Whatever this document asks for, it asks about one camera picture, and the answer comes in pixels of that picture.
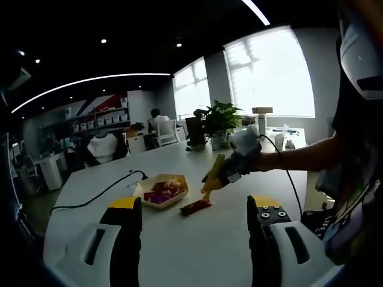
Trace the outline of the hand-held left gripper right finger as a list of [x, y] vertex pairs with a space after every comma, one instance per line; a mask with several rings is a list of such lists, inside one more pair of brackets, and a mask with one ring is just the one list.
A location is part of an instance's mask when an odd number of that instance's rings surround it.
[[323, 242], [278, 202], [248, 196], [253, 286], [312, 286], [330, 269]]

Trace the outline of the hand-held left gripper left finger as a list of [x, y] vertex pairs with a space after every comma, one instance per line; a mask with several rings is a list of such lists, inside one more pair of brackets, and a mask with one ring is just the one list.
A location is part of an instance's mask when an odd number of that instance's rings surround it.
[[117, 199], [66, 244], [57, 268], [72, 286], [139, 286], [141, 231], [141, 198]]

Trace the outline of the person's right hand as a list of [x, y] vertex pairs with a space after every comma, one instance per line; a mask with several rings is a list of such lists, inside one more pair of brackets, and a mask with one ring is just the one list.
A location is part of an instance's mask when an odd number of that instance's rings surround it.
[[241, 157], [241, 167], [240, 175], [249, 175], [251, 172], [259, 172], [260, 169], [260, 160], [262, 158], [262, 153], [259, 149], [254, 149], [248, 154]]

